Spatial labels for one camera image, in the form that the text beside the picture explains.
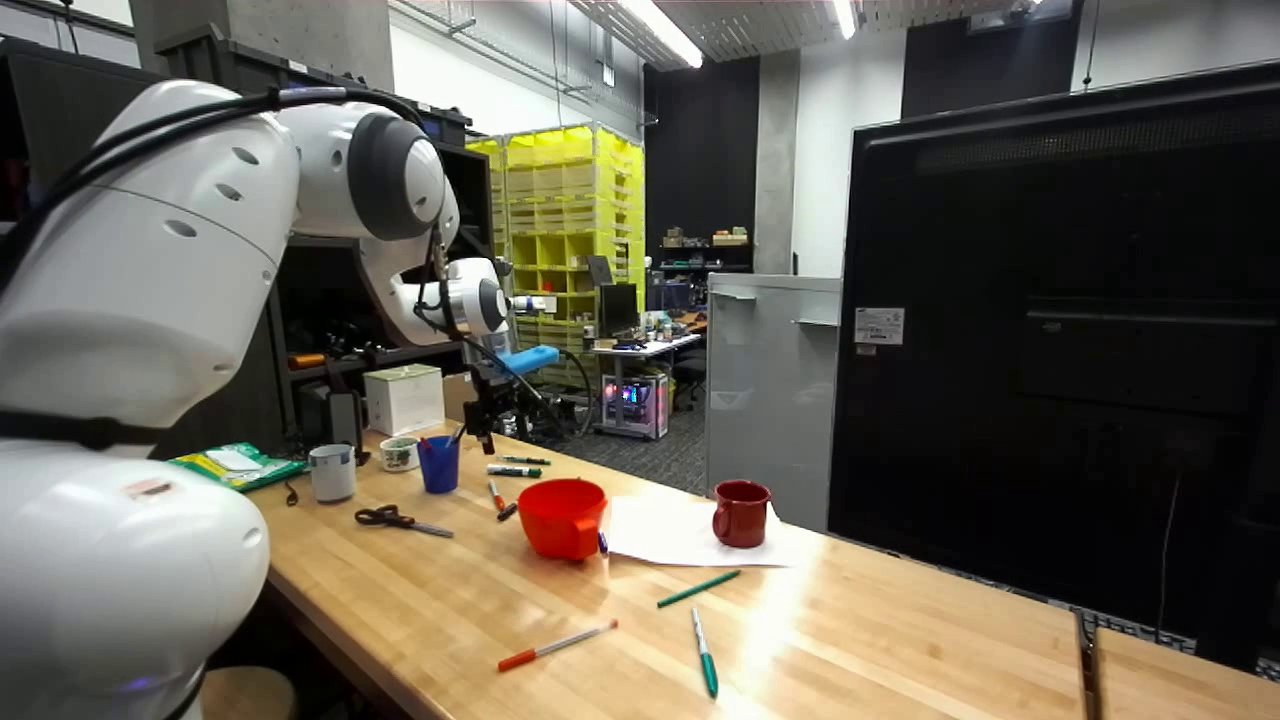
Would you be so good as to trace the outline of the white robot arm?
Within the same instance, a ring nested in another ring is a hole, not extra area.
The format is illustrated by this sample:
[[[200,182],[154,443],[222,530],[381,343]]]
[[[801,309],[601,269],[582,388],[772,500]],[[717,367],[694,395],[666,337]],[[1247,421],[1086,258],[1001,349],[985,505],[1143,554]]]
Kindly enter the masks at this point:
[[[509,326],[417,114],[160,82],[5,236],[0,720],[200,720],[270,580],[259,507],[157,443],[246,364],[298,236],[402,241],[394,322]]]

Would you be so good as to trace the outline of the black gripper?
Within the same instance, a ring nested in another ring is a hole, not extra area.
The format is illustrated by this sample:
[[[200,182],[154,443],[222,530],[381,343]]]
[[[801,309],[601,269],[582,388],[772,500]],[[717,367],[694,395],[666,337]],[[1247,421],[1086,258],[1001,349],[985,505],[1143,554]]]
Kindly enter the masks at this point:
[[[480,439],[483,454],[495,454],[503,417],[522,408],[522,382],[492,357],[470,349],[472,400],[463,406],[463,433]]]

